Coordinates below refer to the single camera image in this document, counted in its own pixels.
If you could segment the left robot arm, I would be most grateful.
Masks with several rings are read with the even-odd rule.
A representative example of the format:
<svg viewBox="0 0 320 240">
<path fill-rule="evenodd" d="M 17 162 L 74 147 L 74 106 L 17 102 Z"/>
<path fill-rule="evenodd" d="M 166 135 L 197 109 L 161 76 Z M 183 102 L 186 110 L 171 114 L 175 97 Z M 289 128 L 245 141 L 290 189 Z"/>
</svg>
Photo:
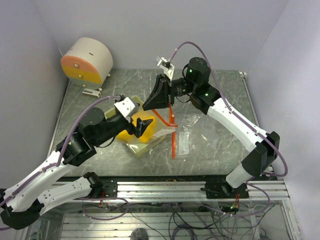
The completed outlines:
<svg viewBox="0 0 320 240">
<path fill-rule="evenodd" d="M 61 141 L 49 157 L 26 178 L 0 194 L 2 222 L 15 230 L 33 224 L 47 211 L 78 198 L 98 198 L 103 191 L 103 183 L 94 172 L 87 172 L 77 180 L 52 188 L 52 184 L 66 173 L 79 167 L 94 156 L 96 148 L 119 133 L 126 131 L 139 138 L 153 118 L 136 120 L 129 113 L 116 110 L 106 118 L 97 107 L 86 109 L 76 120 L 71 133 Z"/>
</svg>

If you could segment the clear zip bag red zipper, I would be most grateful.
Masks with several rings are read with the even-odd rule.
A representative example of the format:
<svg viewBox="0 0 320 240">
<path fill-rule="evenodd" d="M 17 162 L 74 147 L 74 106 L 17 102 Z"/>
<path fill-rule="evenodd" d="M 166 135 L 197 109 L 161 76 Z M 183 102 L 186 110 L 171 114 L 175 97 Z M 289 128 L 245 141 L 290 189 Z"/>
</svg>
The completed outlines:
<svg viewBox="0 0 320 240">
<path fill-rule="evenodd" d="M 153 148 L 154 145 L 161 142 L 166 135 L 176 131 L 175 115 L 171 107 L 168 111 L 168 119 L 165 120 L 165 117 L 160 115 L 156 110 L 144 111 L 140 107 L 139 111 L 132 117 L 133 123 L 136 124 L 138 118 L 141 120 L 152 120 L 142 136 L 137 138 L 124 130 L 116 136 L 116 139 L 126 144 L 136 156 L 144 154 L 150 148 Z"/>
</svg>

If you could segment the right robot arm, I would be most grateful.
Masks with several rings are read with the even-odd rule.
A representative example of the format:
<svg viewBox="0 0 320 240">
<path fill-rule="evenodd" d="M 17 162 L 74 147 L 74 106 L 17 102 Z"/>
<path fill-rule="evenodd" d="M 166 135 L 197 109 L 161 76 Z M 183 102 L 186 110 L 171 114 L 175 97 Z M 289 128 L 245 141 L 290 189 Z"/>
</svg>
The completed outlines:
<svg viewBox="0 0 320 240">
<path fill-rule="evenodd" d="M 145 111 L 169 108 L 175 98 L 188 95 L 196 109 L 221 123 L 249 152 L 220 186 L 224 197 L 233 197 L 241 184 L 260 176 L 277 158 L 280 136 L 259 128 L 223 100 L 220 92 L 209 84 L 211 69 L 205 59 L 190 59 L 178 79 L 173 79 L 175 67 L 168 60 L 157 57 L 156 61 L 163 73 L 157 75 L 154 88 L 142 105 Z"/>
</svg>

